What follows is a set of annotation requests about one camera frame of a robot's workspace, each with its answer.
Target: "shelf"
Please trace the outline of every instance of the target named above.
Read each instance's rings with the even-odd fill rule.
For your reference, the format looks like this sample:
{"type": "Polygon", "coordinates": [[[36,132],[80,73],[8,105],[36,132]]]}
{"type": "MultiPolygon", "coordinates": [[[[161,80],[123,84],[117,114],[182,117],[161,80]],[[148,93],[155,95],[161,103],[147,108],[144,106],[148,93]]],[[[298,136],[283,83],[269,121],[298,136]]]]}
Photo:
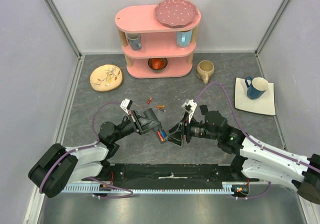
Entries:
{"type": "Polygon", "coordinates": [[[186,57],[168,58],[168,65],[164,71],[156,73],[148,66],[148,59],[132,59],[133,66],[126,67],[134,78],[175,78],[187,75],[192,64],[187,63],[186,57]]]}
{"type": "Polygon", "coordinates": [[[176,58],[190,55],[196,49],[196,43],[179,47],[175,32],[154,32],[141,34],[141,50],[132,50],[130,45],[123,46],[123,52],[130,58],[176,58]]]}
{"type": "Polygon", "coordinates": [[[157,5],[134,5],[119,11],[115,16],[115,24],[118,29],[125,33],[161,33],[187,31],[198,26],[201,13],[189,25],[183,28],[169,28],[161,25],[155,18],[157,5]]]}

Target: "gray floor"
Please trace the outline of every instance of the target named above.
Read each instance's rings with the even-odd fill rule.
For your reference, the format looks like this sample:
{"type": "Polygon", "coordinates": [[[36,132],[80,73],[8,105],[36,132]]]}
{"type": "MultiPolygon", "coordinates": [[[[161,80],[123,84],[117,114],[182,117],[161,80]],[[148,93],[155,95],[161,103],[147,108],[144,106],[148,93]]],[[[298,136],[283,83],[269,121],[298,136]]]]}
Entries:
{"type": "MultiPolygon", "coordinates": [[[[152,107],[162,126],[168,131],[183,117],[181,105],[186,99],[194,99],[206,86],[196,76],[196,67],[202,60],[214,63],[215,73],[211,80],[222,83],[232,100],[234,99],[235,78],[261,76],[253,53],[197,53],[194,55],[192,71],[180,78],[136,79],[126,69],[123,54],[86,55],[79,83],[67,124],[64,146],[75,147],[92,143],[95,135],[91,121],[95,112],[105,103],[133,100],[132,109],[141,114],[152,107]],[[92,71],[105,64],[115,64],[122,69],[124,80],[120,87],[109,92],[97,92],[90,86],[92,71]],[[147,105],[149,97],[152,102],[147,105]],[[158,111],[156,105],[165,105],[167,112],[158,111]]],[[[213,86],[203,95],[199,105],[207,104],[209,110],[219,110],[228,123],[236,127],[232,112],[223,92],[213,86]]],[[[261,141],[280,148],[282,146],[273,116],[236,111],[246,131],[261,141]]],[[[125,115],[118,105],[109,105],[101,110],[96,119],[96,130],[105,121],[120,123],[125,115]]],[[[200,110],[194,115],[197,121],[203,120],[200,110]]],[[[120,149],[109,161],[111,163],[221,163],[229,164],[233,155],[222,152],[216,141],[193,138],[183,147],[172,143],[160,144],[153,132],[144,136],[132,134],[118,141],[120,149]]]]}
{"type": "MultiPolygon", "coordinates": [[[[266,186],[251,185],[253,195],[266,186]]],[[[297,195],[273,185],[263,197],[238,200],[213,194],[144,194],[98,200],[61,193],[45,199],[38,224],[306,224],[297,195]]]]}

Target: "blue mug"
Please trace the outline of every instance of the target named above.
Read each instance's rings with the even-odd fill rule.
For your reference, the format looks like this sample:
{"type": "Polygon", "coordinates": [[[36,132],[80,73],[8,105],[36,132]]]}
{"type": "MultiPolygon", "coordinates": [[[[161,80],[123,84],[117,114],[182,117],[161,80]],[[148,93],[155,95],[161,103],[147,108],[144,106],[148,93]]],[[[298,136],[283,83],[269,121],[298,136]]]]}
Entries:
{"type": "Polygon", "coordinates": [[[126,35],[126,37],[128,38],[128,42],[130,47],[132,48],[132,50],[134,51],[138,51],[142,48],[141,45],[141,34],[139,33],[128,33],[126,35]]]}
{"type": "Polygon", "coordinates": [[[246,95],[251,100],[258,99],[269,88],[269,82],[262,77],[252,78],[251,76],[247,76],[244,82],[248,88],[246,95]]]}
{"type": "Polygon", "coordinates": [[[192,29],[187,31],[177,31],[175,34],[176,37],[176,44],[181,48],[186,48],[192,36],[192,29]]]}

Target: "white wall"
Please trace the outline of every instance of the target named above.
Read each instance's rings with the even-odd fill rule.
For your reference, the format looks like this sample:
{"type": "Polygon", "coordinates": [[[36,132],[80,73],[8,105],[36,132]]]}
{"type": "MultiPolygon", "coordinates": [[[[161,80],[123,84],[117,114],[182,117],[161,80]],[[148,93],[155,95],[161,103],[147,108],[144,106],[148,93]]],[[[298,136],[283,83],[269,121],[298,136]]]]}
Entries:
{"type": "Polygon", "coordinates": [[[23,222],[77,63],[43,0],[0,0],[0,222],[23,222]]]}
{"type": "MultiPolygon", "coordinates": [[[[54,0],[81,52],[121,52],[115,24],[127,6],[162,0],[54,0]]],[[[282,0],[190,0],[202,13],[198,51],[255,50],[282,0]]]]}
{"type": "Polygon", "coordinates": [[[320,154],[320,0],[292,0],[260,55],[291,152],[320,154]]]}

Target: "white square plate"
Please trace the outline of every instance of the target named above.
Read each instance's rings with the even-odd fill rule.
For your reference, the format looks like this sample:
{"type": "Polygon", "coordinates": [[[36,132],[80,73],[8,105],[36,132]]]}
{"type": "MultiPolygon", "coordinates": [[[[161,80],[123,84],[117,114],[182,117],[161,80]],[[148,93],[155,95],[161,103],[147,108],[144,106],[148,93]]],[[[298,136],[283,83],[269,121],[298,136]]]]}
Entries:
{"type": "Polygon", "coordinates": [[[269,82],[269,88],[258,99],[251,100],[247,97],[247,86],[245,79],[235,79],[234,107],[236,109],[258,113],[263,115],[276,115],[274,84],[269,82]]]}

